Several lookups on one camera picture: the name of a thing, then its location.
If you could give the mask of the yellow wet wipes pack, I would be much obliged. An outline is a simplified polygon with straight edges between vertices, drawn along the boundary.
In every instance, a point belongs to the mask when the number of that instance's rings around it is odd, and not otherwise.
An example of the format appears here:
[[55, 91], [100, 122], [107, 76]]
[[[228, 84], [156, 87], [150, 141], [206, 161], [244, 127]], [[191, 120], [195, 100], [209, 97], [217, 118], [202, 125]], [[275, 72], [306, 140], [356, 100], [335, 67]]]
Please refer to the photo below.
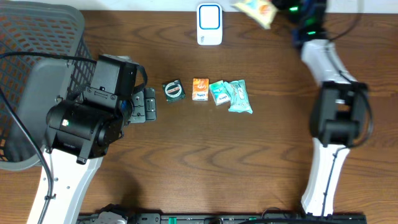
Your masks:
[[271, 28], [278, 11], [270, 0], [238, 0], [231, 6], [254, 19], [264, 29]]

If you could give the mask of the dark green round-label box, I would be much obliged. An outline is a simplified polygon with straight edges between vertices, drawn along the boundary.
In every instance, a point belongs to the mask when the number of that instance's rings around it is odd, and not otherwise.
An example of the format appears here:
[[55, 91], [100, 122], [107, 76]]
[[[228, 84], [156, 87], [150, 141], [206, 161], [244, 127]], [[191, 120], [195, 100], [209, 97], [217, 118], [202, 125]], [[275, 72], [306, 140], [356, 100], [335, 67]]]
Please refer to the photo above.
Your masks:
[[183, 85], [179, 79], [164, 83], [162, 89], [168, 103], [182, 100], [186, 97]]

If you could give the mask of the orange small tissue pack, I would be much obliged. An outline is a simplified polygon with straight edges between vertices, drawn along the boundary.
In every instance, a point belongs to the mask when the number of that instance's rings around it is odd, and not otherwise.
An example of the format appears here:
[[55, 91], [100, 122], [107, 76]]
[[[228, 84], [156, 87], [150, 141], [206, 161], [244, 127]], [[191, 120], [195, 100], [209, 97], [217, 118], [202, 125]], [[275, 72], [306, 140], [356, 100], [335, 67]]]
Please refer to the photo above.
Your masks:
[[208, 101], [209, 79], [194, 78], [192, 88], [193, 101]]

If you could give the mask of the small teal tissue pack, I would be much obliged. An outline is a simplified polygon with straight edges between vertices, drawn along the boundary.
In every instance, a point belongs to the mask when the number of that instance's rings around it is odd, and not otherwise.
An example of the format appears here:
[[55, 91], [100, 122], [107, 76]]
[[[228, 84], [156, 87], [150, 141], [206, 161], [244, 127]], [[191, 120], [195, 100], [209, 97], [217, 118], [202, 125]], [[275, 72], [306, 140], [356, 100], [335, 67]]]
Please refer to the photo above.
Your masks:
[[227, 103], [231, 99], [229, 93], [224, 86], [223, 80], [210, 84], [209, 91], [214, 99], [216, 106]]

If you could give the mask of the teal wipes pouch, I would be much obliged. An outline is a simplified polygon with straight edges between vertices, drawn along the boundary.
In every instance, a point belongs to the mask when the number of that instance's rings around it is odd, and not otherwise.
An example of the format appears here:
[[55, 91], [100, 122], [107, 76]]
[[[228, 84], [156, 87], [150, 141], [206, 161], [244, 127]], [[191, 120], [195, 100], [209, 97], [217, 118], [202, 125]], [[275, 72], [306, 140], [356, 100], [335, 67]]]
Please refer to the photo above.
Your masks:
[[246, 90], [245, 80], [235, 80], [231, 82], [224, 82], [224, 87], [229, 94], [230, 107], [229, 112], [243, 113], [247, 112], [249, 114], [253, 113], [251, 108], [248, 93]]

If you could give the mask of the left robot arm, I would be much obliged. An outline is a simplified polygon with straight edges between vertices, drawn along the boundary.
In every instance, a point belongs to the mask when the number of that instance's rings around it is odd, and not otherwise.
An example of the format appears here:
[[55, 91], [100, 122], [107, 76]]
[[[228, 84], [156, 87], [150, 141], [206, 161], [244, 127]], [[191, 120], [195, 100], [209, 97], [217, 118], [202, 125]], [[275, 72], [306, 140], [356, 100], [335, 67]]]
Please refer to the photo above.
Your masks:
[[28, 223], [76, 223], [88, 186], [124, 127], [156, 119], [153, 88], [110, 93], [86, 87], [83, 102], [64, 100], [47, 113], [45, 159]]

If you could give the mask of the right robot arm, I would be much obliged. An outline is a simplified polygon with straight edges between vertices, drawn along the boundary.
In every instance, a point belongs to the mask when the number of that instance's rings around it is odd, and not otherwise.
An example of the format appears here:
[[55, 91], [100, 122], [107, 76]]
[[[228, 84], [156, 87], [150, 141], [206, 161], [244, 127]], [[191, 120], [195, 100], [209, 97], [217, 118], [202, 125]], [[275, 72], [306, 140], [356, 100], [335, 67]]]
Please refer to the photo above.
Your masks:
[[369, 88], [347, 71], [335, 47], [337, 39], [356, 27], [361, 14], [332, 37], [324, 27], [327, 0], [272, 3], [296, 25], [292, 31], [294, 46], [319, 87], [309, 121], [312, 166], [301, 206], [311, 218], [331, 220], [343, 164], [350, 150], [364, 144], [374, 128]]

